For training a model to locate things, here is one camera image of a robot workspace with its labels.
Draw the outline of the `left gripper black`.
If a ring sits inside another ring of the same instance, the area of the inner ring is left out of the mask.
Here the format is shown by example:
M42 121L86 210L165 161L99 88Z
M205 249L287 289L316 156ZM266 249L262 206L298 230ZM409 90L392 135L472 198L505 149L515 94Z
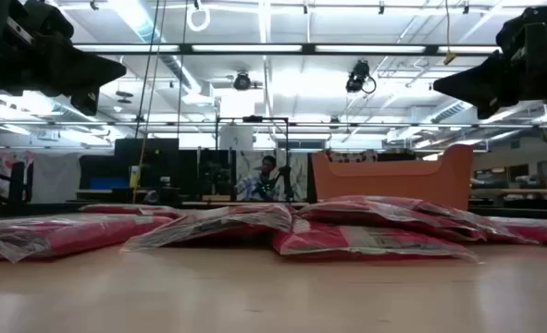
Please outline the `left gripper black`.
M15 96L25 91L63 94L85 116L95 116L99 88L127 69L72 47L73 34L61 11L45 1L0 0L0 91ZM59 72L67 60L68 79Z

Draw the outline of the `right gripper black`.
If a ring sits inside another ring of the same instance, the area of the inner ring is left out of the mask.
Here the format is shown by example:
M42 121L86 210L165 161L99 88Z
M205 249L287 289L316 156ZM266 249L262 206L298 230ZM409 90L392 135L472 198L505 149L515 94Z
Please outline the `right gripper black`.
M547 102L547 6L526 8L496 35L501 51L480 65L435 80L433 90L474 105L485 120L502 105Z

